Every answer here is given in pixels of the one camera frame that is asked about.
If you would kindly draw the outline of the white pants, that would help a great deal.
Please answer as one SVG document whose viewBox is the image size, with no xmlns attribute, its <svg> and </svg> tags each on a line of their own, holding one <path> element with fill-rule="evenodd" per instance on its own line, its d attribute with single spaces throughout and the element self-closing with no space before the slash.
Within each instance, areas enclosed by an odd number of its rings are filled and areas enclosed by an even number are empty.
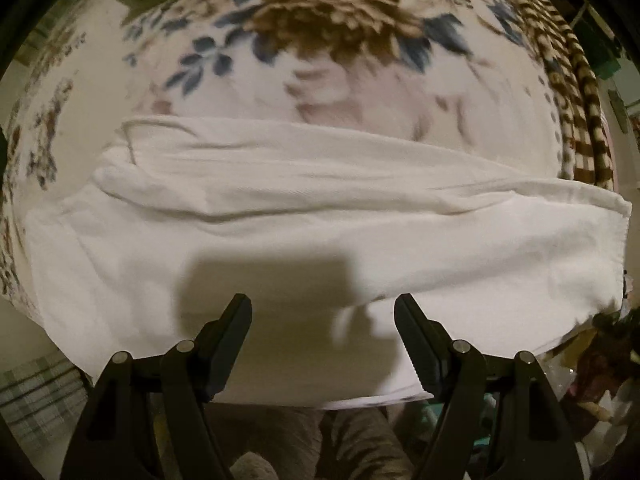
<svg viewBox="0 0 640 480">
<path fill-rule="evenodd" d="M 87 374 L 164 353 L 244 294 L 222 400 L 351 408 L 422 393 L 404 292 L 506 358 L 617 308 L 630 214 L 602 188 L 371 133 L 138 117 L 24 240 L 44 329 Z"/>
</svg>

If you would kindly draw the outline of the brown striped blanket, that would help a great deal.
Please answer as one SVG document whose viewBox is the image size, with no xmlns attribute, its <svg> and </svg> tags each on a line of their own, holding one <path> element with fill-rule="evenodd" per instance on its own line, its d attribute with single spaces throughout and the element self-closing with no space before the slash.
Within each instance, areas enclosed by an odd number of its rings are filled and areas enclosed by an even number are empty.
<svg viewBox="0 0 640 480">
<path fill-rule="evenodd" d="M 596 74 L 577 36 L 550 0 L 506 1 L 549 79 L 562 139 L 559 177 L 613 191 L 615 171 Z"/>
</svg>

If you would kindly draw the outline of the floral fleece blanket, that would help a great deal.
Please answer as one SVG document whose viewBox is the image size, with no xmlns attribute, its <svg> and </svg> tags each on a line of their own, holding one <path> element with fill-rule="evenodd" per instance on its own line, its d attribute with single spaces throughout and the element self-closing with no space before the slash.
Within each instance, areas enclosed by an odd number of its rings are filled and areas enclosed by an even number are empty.
<svg viewBox="0 0 640 480">
<path fill-rule="evenodd" d="M 561 169 L 549 79 L 506 0 L 77 0 L 6 125 L 1 293 L 21 310 L 26 214 L 80 188 L 132 115 L 289 120 Z"/>
</svg>

